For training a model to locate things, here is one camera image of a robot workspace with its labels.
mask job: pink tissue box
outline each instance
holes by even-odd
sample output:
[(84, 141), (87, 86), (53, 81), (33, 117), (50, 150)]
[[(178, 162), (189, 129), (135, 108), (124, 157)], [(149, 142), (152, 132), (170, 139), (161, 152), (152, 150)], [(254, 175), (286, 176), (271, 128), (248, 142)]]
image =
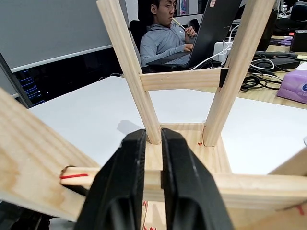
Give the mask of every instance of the pink tissue box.
[(294, 70), (287, 73), (277, 96), (307, 104), (307, 71)]

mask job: glasses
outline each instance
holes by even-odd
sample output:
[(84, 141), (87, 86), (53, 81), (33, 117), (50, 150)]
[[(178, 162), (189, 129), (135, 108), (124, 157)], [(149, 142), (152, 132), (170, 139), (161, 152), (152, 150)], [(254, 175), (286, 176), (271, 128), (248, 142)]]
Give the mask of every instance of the glasses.
[(172, 4), (167, 4), (167, 5), (165, 5), (165, 7), (168, 8), (169, 10), (172, 10), (172, 8), (176, 9), (177, 4), (174, 4), (174, 5), (172, 5)]

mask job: gray wall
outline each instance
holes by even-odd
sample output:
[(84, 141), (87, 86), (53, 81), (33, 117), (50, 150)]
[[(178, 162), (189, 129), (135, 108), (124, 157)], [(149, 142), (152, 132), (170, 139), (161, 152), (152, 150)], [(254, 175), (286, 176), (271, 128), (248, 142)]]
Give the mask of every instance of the gray wall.
[(96, 0), (0, 1), (0, 52), (12, 72), (109, 47)]
[(0, 66), (0, 87), (3, 88), (7, 93), (10, 95), (16, 94), (16, 90), (12, 86), (11, 82), (7, 78), (6, 74), (4, 73), (3, 69)]

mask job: man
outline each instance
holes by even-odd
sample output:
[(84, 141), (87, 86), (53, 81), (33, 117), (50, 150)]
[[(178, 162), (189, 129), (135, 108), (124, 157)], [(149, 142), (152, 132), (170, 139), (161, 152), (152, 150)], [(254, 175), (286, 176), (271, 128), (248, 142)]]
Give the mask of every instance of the man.
[(153, 24), (141, 40), (141, 64), (167, 57), (180, 51), (191, 51), (196, 32), (172, 24), (176, 0), (152, 0)]

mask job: wooden desk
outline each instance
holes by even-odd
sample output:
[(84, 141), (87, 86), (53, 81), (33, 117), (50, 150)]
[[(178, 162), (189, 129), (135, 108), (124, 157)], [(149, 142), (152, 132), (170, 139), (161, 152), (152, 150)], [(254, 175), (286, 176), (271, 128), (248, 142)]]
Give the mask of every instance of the wooden desk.
[[(290, 47), (284, 46), (269, 46), (267, 51), (282, 51), (282, 52), (289, 52)], [(298, 53), (299, 55), (307, 55), (307, 53)], [(285, 72), (277, 72), (277, 76), (283, 78)], [(268, 84), (268, 86), (276, 87), (274, 84)], [(205, 92), (213, 92), (215, 93), (216, 88), (199, 88), (198, 90), (205, 91)], [(307, 109), (307, 104), (291, 101), (285, 98), (277, 97), (277, 90), (271, 90), (267, 88), (262, 88), (258, 90), (249, 90), (248, 92), (240, 92), (238, 97), (252, 99), (262, 102), (269, 102), (274, 104), (282, 104), (287, 106), (292, 106), (296, 108)]]

